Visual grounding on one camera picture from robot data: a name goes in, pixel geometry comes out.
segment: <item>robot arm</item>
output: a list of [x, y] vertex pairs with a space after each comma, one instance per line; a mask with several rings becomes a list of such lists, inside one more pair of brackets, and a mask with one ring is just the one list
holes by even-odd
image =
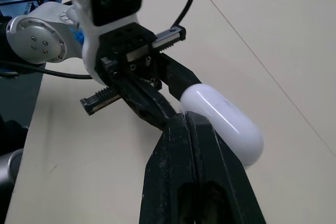
[[[45, 3], [6, 24], [8, 51], [12, 60], [30, 65], [82, 57], [90, 76], [107, 86], [81, 99], [89, 115], [122, 98], [163, 131], [146, 167], [140, 223], [203, 223], [200, 212], [210, 216], [204, 223], [264, 223], [244, 172], [262, 153], [260, 130], [218, 91], [161, 52], [185, 39], [179, 23], [192, 0], [172, 27], [157, 35], [138, 23], [141, 1], [73, 0], [76, 12]], [[73, 35], [78, 24], [85, 34], [82, 48]], [[158, 92], [162, 82], [181, 102], [183, 114], [176, 114]], [[174, 206], [157, 207], [167, 202]]]

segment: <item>screw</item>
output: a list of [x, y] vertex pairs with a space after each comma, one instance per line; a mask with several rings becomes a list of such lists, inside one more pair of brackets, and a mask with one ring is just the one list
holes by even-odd
[[134, 65], [134, 64], [130, 64], [130, 69], [131, 69], [131, 71], [134, 71], [136, 68], [137, 68], [136, 65]]

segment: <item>white capsule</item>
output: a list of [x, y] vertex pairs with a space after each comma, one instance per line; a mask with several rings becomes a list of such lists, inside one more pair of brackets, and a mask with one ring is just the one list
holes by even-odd
[[261, 156], [264, 148], [259, 128], [221, 93], [206, 84], [195, 84], [181, 96], [183, 112], [206, 116], [214, 129], [247, 169]]

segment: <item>table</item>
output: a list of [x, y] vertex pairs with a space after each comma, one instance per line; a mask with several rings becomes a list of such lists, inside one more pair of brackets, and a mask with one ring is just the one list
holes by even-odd
[[[157, 33], [186, 0], [144, 0]], [[261, 128], [265, 149], [248, 171], [267, 223], [331, 223], [334, 156], [210, 0], [183, 20], [187, 40], [165, 51], [217, 88]], [[79, 59], [48, 69], [85, 73]], [[102, 86], [45, 75], [6, 224], [138, 223], [144, 168], [161, 132], [123, 101], [89, 117], [79, 99]], [[178, 109], [179, 103], [162, 93]]]

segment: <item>blue part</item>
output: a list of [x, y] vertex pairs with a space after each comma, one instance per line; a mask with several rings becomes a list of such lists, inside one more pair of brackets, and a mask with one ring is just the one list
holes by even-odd
[[82, 30], [76, 31], [73, 28], [70, 28], [70, 30], [75, 35], [76, 41], [78, 41], [81, 45], [83, 45], [84, 44], [84, 33], [82, 32]]

